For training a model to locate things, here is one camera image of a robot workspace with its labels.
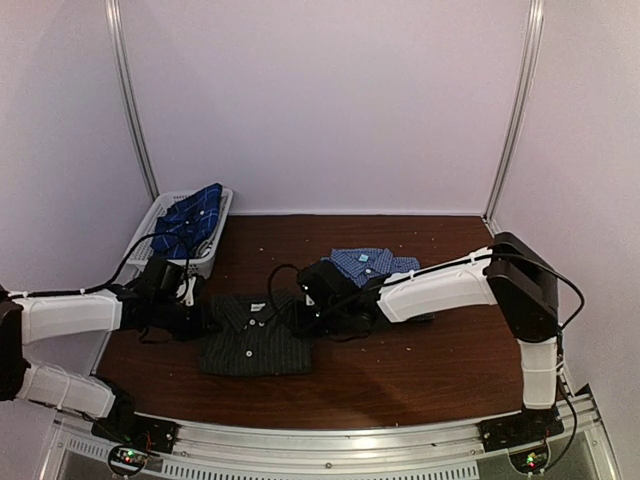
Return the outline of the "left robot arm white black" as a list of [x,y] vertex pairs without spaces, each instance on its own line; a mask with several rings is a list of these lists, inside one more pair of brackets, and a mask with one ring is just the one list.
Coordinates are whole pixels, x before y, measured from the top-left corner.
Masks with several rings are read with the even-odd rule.
[[76,292],[1,293],[1,402],[32,401],[56,409],[104,419],[106,429],[123,444],[144,433],[138,415],[118,405],[116,389],[90,374],[39,363],[31,344],[73,337],[104,337],[115,331],[149,328],[167,331],[174,340],[202,337],[205,326],[194,305],[173,295],[156,300],[116,285]]

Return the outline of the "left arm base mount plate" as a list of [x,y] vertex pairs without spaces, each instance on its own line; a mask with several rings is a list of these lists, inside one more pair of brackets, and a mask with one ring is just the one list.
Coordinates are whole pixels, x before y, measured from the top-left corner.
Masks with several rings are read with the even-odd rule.
[[138,414],[91,420],[91,434],[152,453],[171,454],[178,425],[175,422]]

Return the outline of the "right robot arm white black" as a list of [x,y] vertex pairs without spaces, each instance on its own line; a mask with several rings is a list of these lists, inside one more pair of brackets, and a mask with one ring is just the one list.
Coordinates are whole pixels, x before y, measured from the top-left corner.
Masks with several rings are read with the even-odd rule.
[[303,335],[370,334],[445,311],[498,307],[520,348],[522,412],[513,433],[530,442],[550,426],[561,356],[558,281],[512,233],[461,258],[379,274],[362,286],[328,260],[301,269],[296,281],[307,310],[295,327]]

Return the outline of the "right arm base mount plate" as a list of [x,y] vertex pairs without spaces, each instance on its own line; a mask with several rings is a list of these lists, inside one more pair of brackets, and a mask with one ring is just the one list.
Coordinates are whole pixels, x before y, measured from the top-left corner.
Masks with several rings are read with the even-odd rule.
[[525,409],[512,415],[483,420],[478,429],[484,450],[493,452],[562,434],[564,424],[556,410]]

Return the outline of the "black pinstriped long sleeve shirt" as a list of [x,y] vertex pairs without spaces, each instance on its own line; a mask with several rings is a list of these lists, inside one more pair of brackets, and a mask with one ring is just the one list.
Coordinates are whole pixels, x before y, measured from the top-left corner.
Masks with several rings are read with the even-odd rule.
[[199,355],[204,374],[228,377],[304,375],[312,344],[291,329],[296,299],[285,290],[264,295],[220,294],[210,301],[208,333]]

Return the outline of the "light blue checked shirt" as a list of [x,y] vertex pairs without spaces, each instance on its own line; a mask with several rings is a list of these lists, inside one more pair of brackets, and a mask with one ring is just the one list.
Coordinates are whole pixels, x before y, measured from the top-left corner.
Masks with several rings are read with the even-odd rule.
[[320,260],[320,264],[331,264],[330,272],[339,272],[347,283],[353,283],[359,289],[377,277],[420,269],[415,257],[397,257],[388,248],[333,249],[329,257]]

